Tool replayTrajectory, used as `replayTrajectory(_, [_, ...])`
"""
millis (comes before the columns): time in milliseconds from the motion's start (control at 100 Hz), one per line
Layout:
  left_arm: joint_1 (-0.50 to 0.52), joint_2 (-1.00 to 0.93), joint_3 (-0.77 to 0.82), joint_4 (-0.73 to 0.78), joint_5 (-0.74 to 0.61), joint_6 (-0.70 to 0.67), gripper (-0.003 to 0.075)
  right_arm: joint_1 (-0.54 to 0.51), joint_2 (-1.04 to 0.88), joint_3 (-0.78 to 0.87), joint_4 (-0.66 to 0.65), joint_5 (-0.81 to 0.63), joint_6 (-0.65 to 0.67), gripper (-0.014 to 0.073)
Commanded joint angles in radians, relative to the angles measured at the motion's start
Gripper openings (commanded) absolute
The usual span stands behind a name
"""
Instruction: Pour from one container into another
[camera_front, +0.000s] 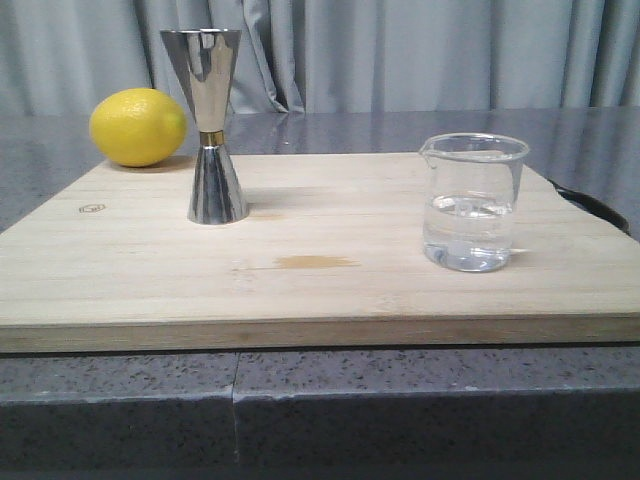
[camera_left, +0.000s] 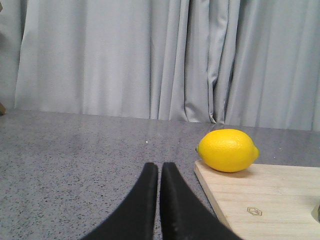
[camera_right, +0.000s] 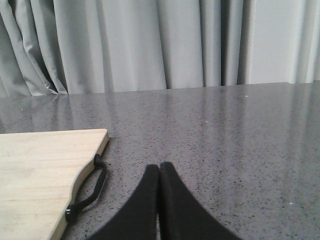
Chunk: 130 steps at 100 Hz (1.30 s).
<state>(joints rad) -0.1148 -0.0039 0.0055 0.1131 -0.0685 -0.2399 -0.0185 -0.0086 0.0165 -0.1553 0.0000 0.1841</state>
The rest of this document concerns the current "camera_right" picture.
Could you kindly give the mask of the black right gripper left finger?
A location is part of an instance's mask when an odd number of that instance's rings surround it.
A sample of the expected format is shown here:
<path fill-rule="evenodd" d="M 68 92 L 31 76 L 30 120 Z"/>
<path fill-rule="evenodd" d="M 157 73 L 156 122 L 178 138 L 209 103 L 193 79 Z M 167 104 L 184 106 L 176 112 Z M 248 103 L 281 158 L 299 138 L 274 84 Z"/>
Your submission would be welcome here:
<path fill-rule="evenodd" d="M 159 167 L 148 164 L 136 189 L 121 209 L 90 240 L 155 240 Z"/>

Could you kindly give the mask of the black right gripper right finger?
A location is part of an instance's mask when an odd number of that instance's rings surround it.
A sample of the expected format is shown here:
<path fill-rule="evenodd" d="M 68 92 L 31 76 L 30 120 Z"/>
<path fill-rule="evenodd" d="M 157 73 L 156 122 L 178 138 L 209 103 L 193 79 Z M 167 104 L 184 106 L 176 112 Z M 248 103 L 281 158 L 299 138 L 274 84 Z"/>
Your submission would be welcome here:
<path fill-rule="evenodd" d="M 162 240 L 239 240 L 196 200 L 174 165 L 159 169 L 158 216 Z"/>

